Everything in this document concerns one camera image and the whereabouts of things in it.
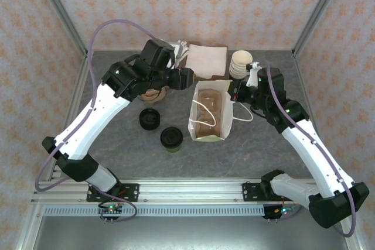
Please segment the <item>aluminium frame post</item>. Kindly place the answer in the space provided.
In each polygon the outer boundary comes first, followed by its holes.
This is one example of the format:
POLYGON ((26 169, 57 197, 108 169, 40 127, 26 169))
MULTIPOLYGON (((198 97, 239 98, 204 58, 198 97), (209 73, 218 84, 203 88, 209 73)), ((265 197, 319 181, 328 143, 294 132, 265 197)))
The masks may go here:
POLYGON ((298 54, 302 51, 302 49, 306 45, 311 33, 313 32, 315 26, 319 22, 329 2, 330 0, 319 0, 317 2, 307 23, 305 24, 301 34, 299 35, 299 38, 296 41, 294 48, 291 50, 294 58, 298 57, 298 54))
POLYGON ((66 29, 68 35, 70 36, 71 40, 73 41, 74 46, 79 51, 82 56, 87 55, 87 49, 81 36, 79 35, 71 17, 67 13, 62 0, 49 0, 52 4, 53 8, 55 9, 59 19, 61 20, 64 28, 66 29))

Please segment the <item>black plastic cup lid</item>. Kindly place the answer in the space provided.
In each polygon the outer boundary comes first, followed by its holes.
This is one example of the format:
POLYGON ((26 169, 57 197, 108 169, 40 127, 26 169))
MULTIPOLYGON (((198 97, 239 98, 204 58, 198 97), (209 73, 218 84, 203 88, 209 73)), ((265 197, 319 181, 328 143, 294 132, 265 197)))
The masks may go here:
POLYGON ((167 149, 177 148, 183 142, 182 131, 176 127, 167 127, 161 132, 160 140, 167 149))

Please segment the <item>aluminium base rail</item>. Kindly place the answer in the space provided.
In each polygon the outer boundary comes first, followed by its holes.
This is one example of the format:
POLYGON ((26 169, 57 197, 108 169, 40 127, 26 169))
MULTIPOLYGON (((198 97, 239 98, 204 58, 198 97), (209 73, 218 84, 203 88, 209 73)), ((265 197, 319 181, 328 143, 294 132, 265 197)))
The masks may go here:
MULTIPOLYGON (((133 178, 123 183, 138 183, 141 204, 243 204, 242 184, 260 179, 222 178, 133 178)), ((31 202, 41 204, 78 204, 86 202, 88 184, 66 182, 44 192, 34 192, 31 202)))

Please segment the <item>aluminium table side rail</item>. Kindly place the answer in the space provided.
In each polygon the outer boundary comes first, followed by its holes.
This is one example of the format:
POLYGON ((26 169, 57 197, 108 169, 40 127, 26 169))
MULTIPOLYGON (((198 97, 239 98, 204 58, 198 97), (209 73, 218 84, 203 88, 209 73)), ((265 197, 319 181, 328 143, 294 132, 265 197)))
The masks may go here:
MULTIPOLYGON (((298 65, 297 56, 294 54, 294 52, 291 52, 291 53, 292 53, 293 58, 294 58, 294 65, 295 65, 296 71, 298 73, 299 80, 301 82, 302 91, 304 92, 304 97, 305 97, 305 100, 306 100, 306 104, 307 104, 307 107, 308 107, 308 112, 309 112, 311 121, 313 123, 313 127, 317 131, 317 134, 319 136, 319 129, 316 127, 315 117, 314 117, 313 112, 312 112, 312 107, 311 107, 311 103, 310 103, 310 100, 309 100, 309 97, 308 97, 307 88, 304 84, 302 72, 301 72, 301 69, 299 68, 299 65, 298 65)), ((358 239, 357 233, 354 233, 350 238, 345 238, 345 240, 346 240, 348 250, 364 250, 362 243, 358 239)))
MULTIPOLYGON (((78 114, 87 75, 88 63, 86 55, 84 55, 77 75, 76 83, 73 88, 73 94, 71 97, 69 110, 67 112, 67 118, 63 126, 64 129, 71 124, 71 122, 78 114)), ((25 222, 21 229, 21 234, 19 236, 15 250, 33 250, 35 247, 46 204, 43 202, 43 200, 40 199, 40 194, 32 194, 32 196, 34 195, 36 195, 36 200, 31 199, 30 203, 28 204, 29 209, 26 213, 25 222)))

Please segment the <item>white paper bag with handles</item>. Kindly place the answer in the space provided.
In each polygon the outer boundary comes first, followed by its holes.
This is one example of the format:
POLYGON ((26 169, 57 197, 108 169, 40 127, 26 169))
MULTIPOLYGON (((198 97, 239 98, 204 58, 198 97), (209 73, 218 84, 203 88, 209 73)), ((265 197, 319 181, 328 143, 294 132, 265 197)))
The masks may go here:
POLYGON ((233 106, 234 102, 230 99, 230 95, 227 92, 229 88, 229 84, 231 83, 231 80, 216 80, 216 81, 199 81, 195 86, 195 91, 192 98, 192 103, 190 107, 190 115, 188 120, 188 131, 190 133, 191 138, 194 141, 198 142, 217 142, 217 141, 223 141, 225 140, 231 131, 232 123, 234 120, 241 121, 241 122, 251 122, 253 120, 253 114, 252 112, 245 107, 245 110, 248 113, 248 117, 243 118, 237 118, 234 116, 233 113, 233 106), (217 90, 221 93, 222 96, 222 106, 221 106, 221 132, 220 136, 206 136, 202 138, 196 137, 196 119, 197 119, 197 96, 200 90, 205 89, 212 89, 217 90))

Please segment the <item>stack of cream paper cups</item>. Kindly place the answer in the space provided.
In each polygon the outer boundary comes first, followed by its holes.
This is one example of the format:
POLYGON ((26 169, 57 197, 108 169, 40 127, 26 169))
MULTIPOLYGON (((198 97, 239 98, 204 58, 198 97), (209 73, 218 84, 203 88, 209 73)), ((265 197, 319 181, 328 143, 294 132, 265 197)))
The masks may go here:
POLYGON ((253 62, 253 56, 245 50, 238 50, 233 53, 229 66, 230 76, 236 80, 245 78, 249 71, 247 65, 253 62))

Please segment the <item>small electronics board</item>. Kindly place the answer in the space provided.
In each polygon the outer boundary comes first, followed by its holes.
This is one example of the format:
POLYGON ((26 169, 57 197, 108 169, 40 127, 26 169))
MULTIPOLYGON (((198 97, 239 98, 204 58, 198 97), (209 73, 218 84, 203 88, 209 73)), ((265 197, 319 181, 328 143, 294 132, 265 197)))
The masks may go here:
POLYGON ((263 219, 270 221, 285 221, 296 217, 301 211, 299 205, 264 204, 263 219))
POLYGON ((99 216, 104 222, 114 223, 122 214, 122 207, 118 204, 105 205, 104 203, 100 203, 98 208, 99 216))

